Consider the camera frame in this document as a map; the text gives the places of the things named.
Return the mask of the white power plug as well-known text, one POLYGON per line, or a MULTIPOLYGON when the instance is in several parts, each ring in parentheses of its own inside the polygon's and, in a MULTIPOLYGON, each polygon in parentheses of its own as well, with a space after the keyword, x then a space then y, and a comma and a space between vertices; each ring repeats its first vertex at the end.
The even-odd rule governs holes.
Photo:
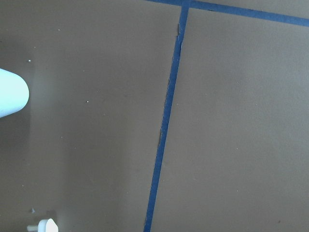
POLYGON ((58 226, 52 218, 42 219, 38 225, 28 225, 28 232, 59 232, 58 226))

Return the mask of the light blue cup right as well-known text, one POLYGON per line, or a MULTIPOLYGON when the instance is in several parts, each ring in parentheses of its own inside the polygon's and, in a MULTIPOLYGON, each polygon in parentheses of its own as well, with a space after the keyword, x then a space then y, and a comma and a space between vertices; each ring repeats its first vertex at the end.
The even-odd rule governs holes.
POLYGON ((19 75, 0 70, 0 117, 22 110, 29 100, 29 88, 19 75))

